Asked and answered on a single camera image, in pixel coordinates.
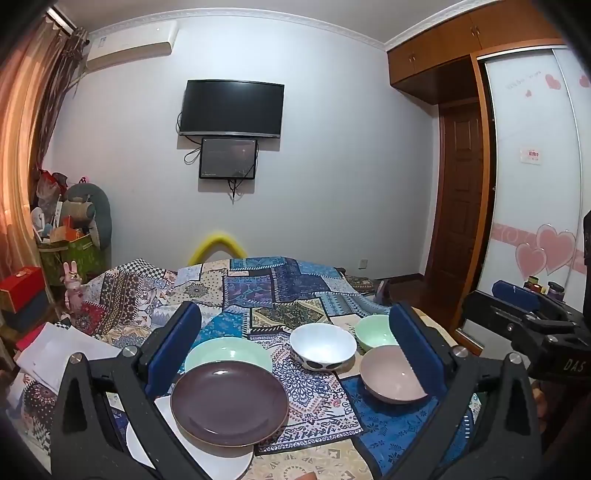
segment yellow foam tube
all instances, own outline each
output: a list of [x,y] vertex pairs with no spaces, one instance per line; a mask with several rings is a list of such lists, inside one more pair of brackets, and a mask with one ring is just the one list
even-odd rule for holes
[[203,257],[205,253],[214,245],[222,244],[225,245],[228,250],[232,253],[234,258],[246,258],[246,252],[238,245],[238,243],[227,233],[215,232],[209,235],[202,243],[197,247],[191,260],[189,260],[189,267],[191,265],[197,265],[203,263]]

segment green plate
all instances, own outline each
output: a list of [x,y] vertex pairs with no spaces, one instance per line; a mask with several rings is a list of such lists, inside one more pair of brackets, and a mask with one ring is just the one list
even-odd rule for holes
[[382,345],[398,345],[390,331],[388,315],[370,315],[355,325],[355,336],[366,352]]
[[246,362],[273,373],[273,362],[269,353],[258,343],[238,337],[220,337],[200,343],[187,355],[185,372],[199,365],[220,360]]

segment black television screen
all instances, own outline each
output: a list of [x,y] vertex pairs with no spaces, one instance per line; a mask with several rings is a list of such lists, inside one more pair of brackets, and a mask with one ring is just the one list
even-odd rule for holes
[[201,179],[255,177],[256,140],[252,138],[203,138],[199,162]]
[[284,87],[237,80],[189,80],[180,134],[279,137]]

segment metal screw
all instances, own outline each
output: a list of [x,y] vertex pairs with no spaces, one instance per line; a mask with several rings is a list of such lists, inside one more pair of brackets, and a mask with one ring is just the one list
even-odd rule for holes
[[519,365],[521,361],[521,355],[517,352],[511,352],[509,354],[509,362],[511,362],[512,364]]
[[77,364],[82,361],[82,354],[80,352],[73,353],[70,355],[70,363]]
[[456,345],[454,348],[452,348],[452,352],[455,356],[458,356],[460,358],[466,358],[470,353],[468,352],[468,349],[462,345]]
[[128,345],[123,348],[123,356],[135,356],[138,353],[138,348],[135,345]]

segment pink bowl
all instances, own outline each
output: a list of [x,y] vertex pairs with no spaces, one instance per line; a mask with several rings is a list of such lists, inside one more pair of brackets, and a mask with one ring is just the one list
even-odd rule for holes
[[387,403],[408,403],[427,396],[398,345],[382,345],[363,356],[359,367],[369,392]]

